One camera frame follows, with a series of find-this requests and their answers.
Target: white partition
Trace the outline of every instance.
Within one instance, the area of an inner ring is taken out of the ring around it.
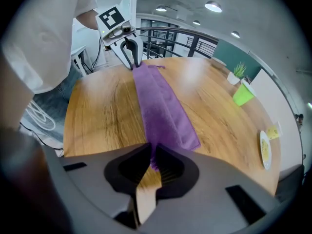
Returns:
[[[252,82],[257,98],[273,123],[279,121],[283,136],[281,145],[280,178],[284,178],[302,164],[300,133],[284,95],[271,77],[261,69]]]

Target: jeans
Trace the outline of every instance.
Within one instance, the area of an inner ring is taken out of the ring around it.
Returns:
[[[72,62],[69,74],[65,80],[63,80],[53,90],[41,94],[36,94],[34,96],[33,101],[55,121],[56,127],[54,130],[48,131],[41,128],[34,122],[34,120],[27,112],[24,113],[23,117],[34,126],[37,126],[40,131],[60,142],[63,142],[64,123],[69,99],[76,81],[81,77],[82,74],[76,68],[76,65]],[[50,120],[47,120],[47,124],[44,126],[46,128],[51,128],[53,123]]]

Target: green wall panel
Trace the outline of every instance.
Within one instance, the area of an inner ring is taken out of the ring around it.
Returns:
[[[261,69],[261,65],[255,59],[234,45],[221,39],[214,51],[213,57],[223,61],[232,72],[239,62],[244,63],[247,66],[244,75],[251,79],[254,79]]]

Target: white plant pot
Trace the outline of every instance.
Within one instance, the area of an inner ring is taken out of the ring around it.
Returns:
[[[228,81],[230,84],[236,85],[240,81],[240,79],[237,78],[232,72],[230,72],[228,75]]]

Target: ceiling light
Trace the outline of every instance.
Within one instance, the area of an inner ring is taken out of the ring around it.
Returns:
[[[158,11],[167,11],[166,7],[164,5],[160,5],[156,8]]]
[[[240,38],[239,33],[237,31],[233,31],[231,34],[237,38]]]
[[[200,25],[200,22],[198,20],[195,20],[193,24]]]
[[[218,13],[222,12],[221,5],[217,3],[216,1],[206,2],[205,7],[214,12],[218,12]]]

